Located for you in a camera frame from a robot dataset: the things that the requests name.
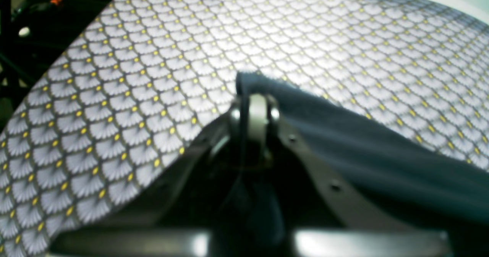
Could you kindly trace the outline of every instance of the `patterned fabric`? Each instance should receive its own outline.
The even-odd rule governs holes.
[[[40,254],[134,198],[227,110],[237,71],[487,169],[488,46],[426,0],[114,0],[0,136],[0,252]]]

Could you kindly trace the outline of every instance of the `dark blue fabric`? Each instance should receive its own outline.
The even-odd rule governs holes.
[[[238,74],[239,95],[270,94],[316,153],[360,191],[489,226],[489,174],[440,156],[325,99],[260,74]]]

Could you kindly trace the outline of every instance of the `scale pattern fabric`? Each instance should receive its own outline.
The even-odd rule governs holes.
[[[489,30],[426,0],[113,0],[0,136],[0,252],[134,198],[260,70],[489,168]]]

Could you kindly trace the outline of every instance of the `navy cloth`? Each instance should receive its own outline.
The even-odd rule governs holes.
[[[467,241],[489,230],[489,174],[441,156],[323,98],[261,74],[238,74],[238,95],[270,94],[311,150],[365,196],[419,226]]]

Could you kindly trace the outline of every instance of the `yellow dot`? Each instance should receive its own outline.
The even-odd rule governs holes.
[[[72,213],[73,213],[73,207],[70,207],[68,208],[68,210],[66,210],[66,216],[70,216]]]

